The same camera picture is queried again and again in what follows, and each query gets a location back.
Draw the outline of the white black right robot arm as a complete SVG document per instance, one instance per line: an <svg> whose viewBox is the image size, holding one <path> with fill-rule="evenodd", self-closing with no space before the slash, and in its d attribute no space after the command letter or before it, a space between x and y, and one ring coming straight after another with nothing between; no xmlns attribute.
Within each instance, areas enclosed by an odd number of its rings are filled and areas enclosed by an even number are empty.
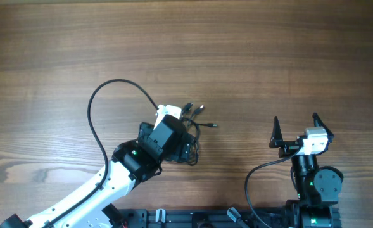
<svg viewBox="0 0 373 228"><path fill-rule="evenodd" d="M285 141L277 117L274 118L269 147L279 148L279 158L291 160L291 177L298 199L289 199L284 207L287 227L340 227L338 204L343 173L331 166L321 167L317 157L329 149L334 134L314 113L313 127L293 141Z"/></svg>

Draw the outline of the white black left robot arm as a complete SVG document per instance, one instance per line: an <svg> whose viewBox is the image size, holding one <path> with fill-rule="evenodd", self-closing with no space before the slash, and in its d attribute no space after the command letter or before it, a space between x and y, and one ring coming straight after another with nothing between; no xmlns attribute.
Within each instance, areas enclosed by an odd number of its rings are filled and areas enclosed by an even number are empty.
<svg viewBox="0 0 373 228"><path fill-rule="evenodd" d="M85 184L54 206L22 220L14 214L0 227L113 227L110 205L140 183L160 175L164 161L189 163L194 136L185 118L165 115L156 125L142 123L135 140L119 144L111 160Z"/></svg>

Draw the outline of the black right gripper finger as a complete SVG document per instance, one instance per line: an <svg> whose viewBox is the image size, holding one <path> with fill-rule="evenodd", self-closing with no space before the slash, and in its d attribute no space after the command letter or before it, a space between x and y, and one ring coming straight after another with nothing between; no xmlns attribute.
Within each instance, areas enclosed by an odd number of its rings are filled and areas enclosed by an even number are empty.
<svg viewBox="0 0 373 228"><path fill-rule="evenodd" d="M323 123L321 118L317 113L313 113L312 115L313 123L315 127L323 127L327 132L328 141L332 141L334 139L334 134L329 130L329 128Z"/></svg>
<svg viewBox="0 0 373 228"><path fill-rule="evenodd" d="M280 127L279 119L277 116L274 117L274 124L273 124L270 142L271 143L283 142L281 127Z"/></svg>

